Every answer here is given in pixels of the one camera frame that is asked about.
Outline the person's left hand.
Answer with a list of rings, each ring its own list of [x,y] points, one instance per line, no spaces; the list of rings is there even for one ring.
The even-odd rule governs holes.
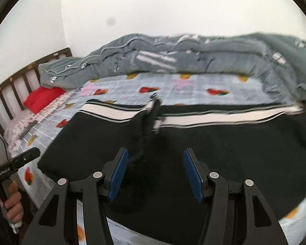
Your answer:
[[[6,209],[8,209],[7,217],[8,219],[12,220],[13,223],[19,223],[23,218],[21,194],[19,193],[18,189],[18,184],[15,180],[13,180],[8,187],[10,196],[4,203],[2,203],[0,200],[1,208],[4,206]]]

